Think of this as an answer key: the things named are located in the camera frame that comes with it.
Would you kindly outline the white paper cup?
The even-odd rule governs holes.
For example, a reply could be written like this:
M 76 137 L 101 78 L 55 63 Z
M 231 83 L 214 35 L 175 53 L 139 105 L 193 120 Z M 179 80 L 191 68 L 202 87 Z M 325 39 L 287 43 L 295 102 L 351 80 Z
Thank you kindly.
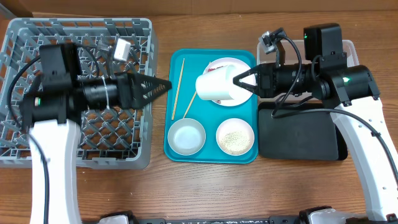
M 200 75 L 195 82 L 197 95 L 202 100 L 234 100 L 236 88 L 233 78 L 236 72 L 234 65 L 227 65 Z

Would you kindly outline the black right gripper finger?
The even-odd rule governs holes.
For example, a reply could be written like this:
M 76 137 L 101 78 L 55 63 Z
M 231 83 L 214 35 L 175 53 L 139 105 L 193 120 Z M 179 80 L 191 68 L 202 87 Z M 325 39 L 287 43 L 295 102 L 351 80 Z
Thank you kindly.
M 233 78 L 233 83 L 257 83 L 257 72 L 251 68 Z
M 251 85 L 251 84 L 244 83 L 244 82 L 239 82 L 239 81 L 234 81 L 233 83 L 236 86 L 240 87 L 240 88 L 243 88 L 243 89 L 245 89 L 245 90 L 247 90 L 247 91 L 249 91 L 249 92 L 251 92 L 251 93 L 253 93 L 255 95 L 258 95 L 258 90 L 259 89 L 258 89 L 257 85 Z

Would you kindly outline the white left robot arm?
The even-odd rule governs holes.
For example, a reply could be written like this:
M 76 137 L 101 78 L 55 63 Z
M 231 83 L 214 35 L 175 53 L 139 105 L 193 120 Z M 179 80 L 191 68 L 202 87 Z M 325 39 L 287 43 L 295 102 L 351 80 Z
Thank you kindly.
M 167 93 L 168 80 L 137 72 L 80 80 L 80 45 L 42 45 L 41 75 L 19 104 L 32 156 L 31 223 L 81 223 L 76 154 L 84 111 L 139 110 Z

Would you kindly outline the grey bowl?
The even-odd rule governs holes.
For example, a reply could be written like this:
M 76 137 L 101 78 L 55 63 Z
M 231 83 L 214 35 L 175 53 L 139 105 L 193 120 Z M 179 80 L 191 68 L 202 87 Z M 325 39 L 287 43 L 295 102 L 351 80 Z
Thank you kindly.
M 173 152 L 181 156 L 191 156 L 205 145 L 206 131 L 195 119 L 183 118 L 171 125 L 167 142 Z

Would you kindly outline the red snack wrapper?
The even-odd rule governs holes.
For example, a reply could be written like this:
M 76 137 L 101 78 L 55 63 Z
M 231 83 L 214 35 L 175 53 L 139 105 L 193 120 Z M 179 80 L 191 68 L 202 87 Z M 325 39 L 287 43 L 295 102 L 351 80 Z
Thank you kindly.
M 212 72 L 213 70 L 216 70 L 216 69 L 221 68 L 221 67 L 209 68 L 209 69 L 207 70 L 207 72 Z

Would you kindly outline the white bowl with rice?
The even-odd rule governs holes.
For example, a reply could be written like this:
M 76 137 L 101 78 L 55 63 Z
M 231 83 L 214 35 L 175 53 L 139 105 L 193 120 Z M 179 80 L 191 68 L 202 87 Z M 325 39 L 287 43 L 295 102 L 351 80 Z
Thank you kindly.
M 230 156 L 246 154 L 253 147 L 254 140 L 252 127 L 242 119 L 227 119 L 216 130 L 217 145 Z

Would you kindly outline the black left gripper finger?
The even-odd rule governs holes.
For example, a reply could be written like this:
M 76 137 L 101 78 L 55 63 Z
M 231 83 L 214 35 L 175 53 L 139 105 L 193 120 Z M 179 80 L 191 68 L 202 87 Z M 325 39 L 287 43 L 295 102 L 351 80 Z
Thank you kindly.
M 133 109 L 141 109 L 171 89 L 171 84 L 140 84 L 133 87 Z
M 143 90 L 169 90 L 172 88 L 172 84 L 168 80 L 138 73 L 134 73 L 132 77 L 134 85 L 141 87 Z

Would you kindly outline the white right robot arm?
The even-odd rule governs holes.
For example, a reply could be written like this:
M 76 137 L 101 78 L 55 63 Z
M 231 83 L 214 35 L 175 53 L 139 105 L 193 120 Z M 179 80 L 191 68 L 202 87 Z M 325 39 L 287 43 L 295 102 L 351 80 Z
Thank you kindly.
M 305 51 L 295 65 L 284 63 L 283 29 L 264 33 L 259 41 L 275 62 L 262 63 L 233 78 L 233 83 L 261 98 L 274 98 L 274 119 L 305 114 L 299 104 L 286 105 L 291 94 L 309 93 L 322 102 L 320 113 L 331 116 L 349 149 L 366 202 L 359 218 L 330 207 L 300 212 L 300 223 L 396 223 L 397 150 L 388 132 L 380 91 L 364 65 L 349 67 L 337 23 L 303 30 Z

